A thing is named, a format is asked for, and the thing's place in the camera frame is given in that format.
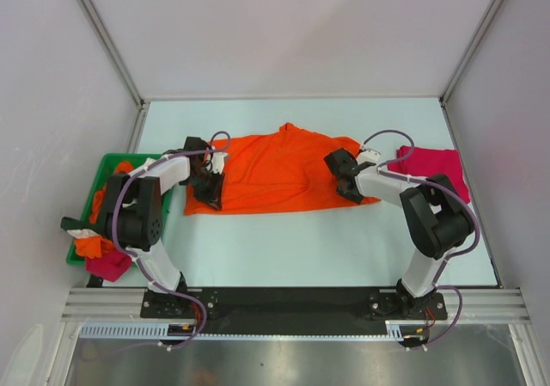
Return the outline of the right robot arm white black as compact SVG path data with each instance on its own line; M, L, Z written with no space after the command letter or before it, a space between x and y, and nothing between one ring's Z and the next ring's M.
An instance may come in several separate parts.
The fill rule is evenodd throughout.
M447 175L422 178L387 171L378 157L372 149L354 156L340 148L326 155L324 162L341 197L355 204L374 197L402 209L415 252L396 284L390 311L416 318L435 295L451 258L477 246L480 226Z

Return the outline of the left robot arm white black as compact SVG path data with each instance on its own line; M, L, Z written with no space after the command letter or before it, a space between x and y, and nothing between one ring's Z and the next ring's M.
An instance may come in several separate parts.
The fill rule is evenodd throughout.
M161 308L173 317L184 315L193 298L163 246L163 196L176 186L188 186L198 202L215 211L223 208L223 170L231 139L224 131L213 135L219 136L226 137L220 147L212 139L188 137L183 147L107 180L98 230L130 257L145 277L148 291L161 295Z

